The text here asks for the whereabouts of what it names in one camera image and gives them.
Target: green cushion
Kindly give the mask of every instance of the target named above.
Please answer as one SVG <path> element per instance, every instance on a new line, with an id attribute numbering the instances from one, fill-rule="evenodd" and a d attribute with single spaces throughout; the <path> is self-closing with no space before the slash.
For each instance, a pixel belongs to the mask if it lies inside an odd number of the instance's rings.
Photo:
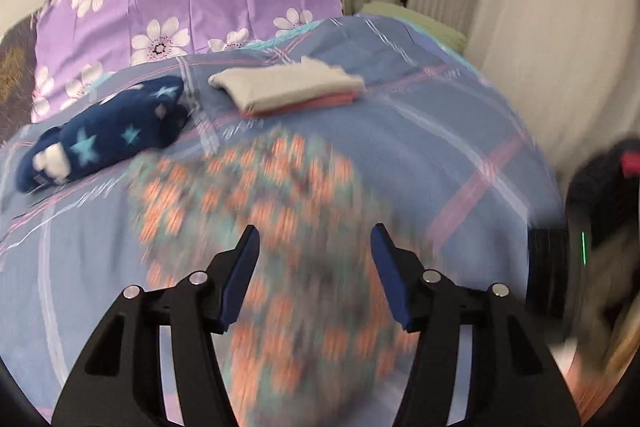
<path id="1" fill-rule="evenodd" d="M 447 25 L 431 17 L 403 8 L 397 4 L 380 1 L 370 2 L 362 7 L 362 12 L 384 17 L 394 17 L 414 24 L 460 55 L 462 55 L 466 49 L 466 37 L 459 31 L 449 28 Z"/>

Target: purple floral fabric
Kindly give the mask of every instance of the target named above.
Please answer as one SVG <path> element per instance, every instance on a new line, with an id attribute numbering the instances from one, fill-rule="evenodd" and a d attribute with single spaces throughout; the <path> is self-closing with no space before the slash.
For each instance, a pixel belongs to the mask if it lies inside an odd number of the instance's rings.
<path id="1" fill-rule="evenodd" d="M 341 15 L 341 0 L 47 0 L 38 14 L 32 120 L 128 66 L 239 48 Z"/>

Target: crumpled floral clothing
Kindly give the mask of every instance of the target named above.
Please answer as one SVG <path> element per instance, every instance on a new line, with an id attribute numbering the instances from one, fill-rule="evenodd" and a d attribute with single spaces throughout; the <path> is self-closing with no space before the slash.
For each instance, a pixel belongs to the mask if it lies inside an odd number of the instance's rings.
<path id="1" fill-rule="evenodd" d="M 204 269 L 246 225 L 260 232 L 239 320 L 214 339 L 241 426 L 330 420 L 415 346 L 391 318 L 371 228 L 385 223 L 423 262 L 427 249 L 324 140 L 277 128 L 196 161 L 142 155 L 129 173 L 153 288 Z"/>

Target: silver screw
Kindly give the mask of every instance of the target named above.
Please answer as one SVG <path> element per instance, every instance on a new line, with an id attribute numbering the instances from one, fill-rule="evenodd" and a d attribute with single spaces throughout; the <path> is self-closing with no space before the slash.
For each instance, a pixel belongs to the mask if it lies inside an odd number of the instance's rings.
<path id="1" fill-rule="evenodd" d="M 191 284 L 204 284 L 207 282 L 207 279 L 209 278 L 209 276 L 207 275 L 206 272 L 193 272 L 190 276 L 189 276 L 189 282 Z"/>
<path id="2" fill-rule="evenodd" d="M 491 286 L 491 291 L 494 293 L 496 297 L 506 297 L 510 293 L 509 287 L 507 285 L 502 284 L 501 282 L 498 282 L 493 286 Z"/>
<path id="3" fill-rule="evenodd" d="M 427 283 L 435 284 L 442 280 L 442 275 L 437 270 L 425 270 L 422 272 L 422 280 Z"/>
<path id="4" fill-rule="evenodd" d="M 122 294 L 126 299 L 134 299 L 140 295 L 140 287 L 132 284 L 131 286 L 124 288 L 124 292 L 122 292 Z"/>

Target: blue bedsheet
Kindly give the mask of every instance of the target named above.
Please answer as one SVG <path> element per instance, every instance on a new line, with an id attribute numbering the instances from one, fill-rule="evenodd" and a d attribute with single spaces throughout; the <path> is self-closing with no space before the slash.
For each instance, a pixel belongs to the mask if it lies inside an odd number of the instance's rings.
<path id="1" fill-rule="evenodd" d="M 364 97 L 349 107 L 241 118 L 229 97 L 207 84 L 229 67 L 290 63 L 305 55 L 363 76 Z M 144 285 L 143 249 L 127 216 L 126 163 L 29 195 L 15 190 L 15 168 L 47 128 L 164 74 L 183 78 L 193 111 L 168 154 L 215 153 L 221 144 L 277 124 L 324 137 L 424 230 L 435 267 L 456 283 L 485 289 L 500 281 L 523 296 L 527 223 L 562 216 L 553 173 L 503 97 L 459 57 L 397 20 L 327 20 L 260 51 L 189 55 L 121 71 L 50 120 L 25 127 L 0 150 L 0 355 L 45 413 L 114 297 L 129 284 Z M 452 421 L 465 413 L 469 345 L 465 332 Z M 390 425 L 407 370 L 404 361 L 346 424 Z"/>

